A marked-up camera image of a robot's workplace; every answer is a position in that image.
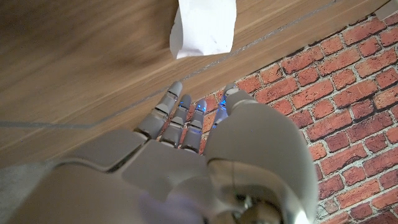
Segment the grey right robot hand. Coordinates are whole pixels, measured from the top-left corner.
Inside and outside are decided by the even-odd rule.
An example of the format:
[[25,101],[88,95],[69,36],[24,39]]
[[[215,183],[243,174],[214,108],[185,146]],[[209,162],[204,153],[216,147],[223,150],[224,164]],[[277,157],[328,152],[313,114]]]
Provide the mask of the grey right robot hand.
[[10,223],[313,223],[318,179],[298,127],[234,84],[206,144],[206,102],[192,117],[173,83],[132,131],[66,154]]

